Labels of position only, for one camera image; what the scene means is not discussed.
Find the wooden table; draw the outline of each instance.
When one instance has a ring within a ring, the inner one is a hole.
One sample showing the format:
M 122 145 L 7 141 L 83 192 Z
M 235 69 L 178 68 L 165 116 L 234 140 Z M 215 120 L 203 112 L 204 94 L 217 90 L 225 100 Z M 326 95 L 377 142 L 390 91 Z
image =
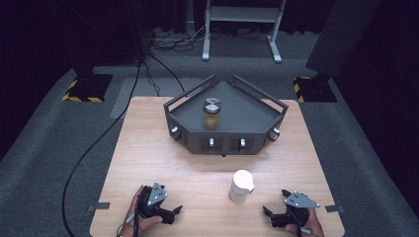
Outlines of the wooden table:
M 326 236 L 343 236 L 338 212 L 296 101 L 283 101 L 289 109 L 281 136 L 268 142 L 257 155 L 195 155 L 169 136 L 163 104 L 171 98 L 134 97 L 91 225 L 93 236 L 115 236 L 124 221 L 132 196 L 140 185 L 165 186 L 168 198 L 161 207 L 182 205 L 172 225 L 153 226 L 145 236 L 294 236 L 273 228 L 263 213 L 265 205 L 284 213 L 281 190 L 298 191 L 319 202 L 316 209 Z M 235 171 L 248 170 L 255 190 L 244 202 L 229 196 Z

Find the black curtain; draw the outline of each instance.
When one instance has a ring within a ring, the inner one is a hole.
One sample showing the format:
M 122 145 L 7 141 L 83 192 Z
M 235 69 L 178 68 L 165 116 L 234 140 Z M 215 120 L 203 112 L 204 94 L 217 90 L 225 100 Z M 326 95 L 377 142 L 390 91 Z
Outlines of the black curtain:
M 163 32 L 175 34 L 186 32 L 187 0 L 139 0 L 146 4 L 149 23 L 152 27 L 161 27 Z
M 382 0 L 334 80 L 387 173 L 419 217 L 418 9 L 416 0 Z
M 213 6 L 278 8 L 283 0 L 212 0 Z M 281 20 L 280 31 L 320 33 L 336 0 L 288 0 Z M 207 0 L 194 0 L 195 31 L 205 24 Z M 211 22 L 211 27 L 224 33 L 236 34 L 238 29 L 260 29 L 267 33 L 274 24 Z

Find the metal handle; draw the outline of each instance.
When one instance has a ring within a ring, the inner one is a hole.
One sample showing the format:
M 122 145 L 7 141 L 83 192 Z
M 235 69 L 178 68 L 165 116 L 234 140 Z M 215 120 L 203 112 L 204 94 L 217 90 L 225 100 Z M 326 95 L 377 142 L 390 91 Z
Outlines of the metal handle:
M 272 142 L 276 141 L 280 137 L 280 129 L 274 127 L 274 129 L 269 133 L 268 139 Z
M 182 131 L 181 131 L 181 129 L 179 129 L 178 126 L 174 126 L 170 130 L 170 134 L 172 135 L 173 139 L 175 139 L 175 141 L 178 141 L 182 138 Z

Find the human hand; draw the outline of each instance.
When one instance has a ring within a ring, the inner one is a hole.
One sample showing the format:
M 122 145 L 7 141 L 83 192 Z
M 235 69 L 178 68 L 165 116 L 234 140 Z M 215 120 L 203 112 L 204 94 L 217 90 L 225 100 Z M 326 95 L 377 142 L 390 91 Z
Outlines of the human hand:
M 127 224 L 126 220 L 134 213 L 135 211 L 135 205 L 136 201 L 138 200 L 139 194 L 141 194 L 142 190 L 144 189 L 144 186 L 139 187 L 138 191 L 135 193 L 135 195 L 132 198 L 131 205 L 129 207 L 128 212 L 126 213 L 126 218 L 124 220 L 123 228 L 121 229 L 120 233 L 118 235 L 124 236 L 124 237 L 133 237 L 133 222 L 132 221 Z M 138 228 L 139 228 L 139 236 L 145 232 L 148 228 L 151 226 L 163 222 L 163 218 L 161 216 L 152 216 L 150 218 L 143 219 L 141 216 L 138 217 Z
M 311 229 L 311 234 L 302 233 L 303 237 L 324 237 L 323 228 L 321 227 L 320 222 L 318 221 L 317 214 L 314 208 L 308 209 L 308 220 L 302 228 Z M 286 231 L 296 234 L 296 228 L 293 224 L 286 225 Z

